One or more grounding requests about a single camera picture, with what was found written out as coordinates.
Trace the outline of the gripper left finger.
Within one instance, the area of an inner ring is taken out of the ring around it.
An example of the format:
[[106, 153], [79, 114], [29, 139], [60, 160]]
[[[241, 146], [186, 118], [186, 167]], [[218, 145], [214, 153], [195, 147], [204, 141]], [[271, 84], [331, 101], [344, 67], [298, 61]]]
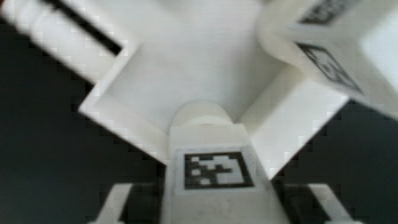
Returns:
[[127, 201], [131, 187], [131, 183], [118, 183], [111, 186], [97, 217], [86, 224], [124, 224], [118, 218]]

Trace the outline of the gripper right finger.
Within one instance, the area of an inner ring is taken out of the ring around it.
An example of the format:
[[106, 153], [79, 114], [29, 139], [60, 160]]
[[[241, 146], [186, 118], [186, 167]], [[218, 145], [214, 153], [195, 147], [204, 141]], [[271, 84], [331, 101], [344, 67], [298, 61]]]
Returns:
[[328, 185], [308, 184], [307, 187], [328, 216], [328, 220], [323, 224], [362, 224], [362, 222], [355, 220], [347, 214]]

